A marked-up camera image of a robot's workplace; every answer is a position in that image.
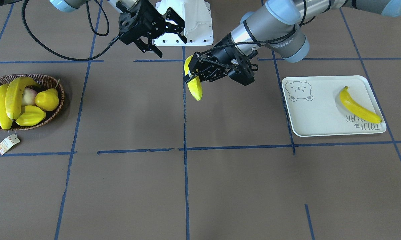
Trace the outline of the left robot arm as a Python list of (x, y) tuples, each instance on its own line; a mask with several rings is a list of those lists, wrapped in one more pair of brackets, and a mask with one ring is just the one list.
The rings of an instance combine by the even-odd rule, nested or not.
[(309, 41), (301, 30), (317, 15), (349, 7), (388, 17), (401, 15), (401, 0), (268, 0), (255, 12), (246, 13), (240, 24), (212, 49), (187, 59), (185, 83), (216, 81), (230, 77), (246, 86), (254, 82), (257, 66), (250, 60), (262, 46), (288, 62), (306, 57)]

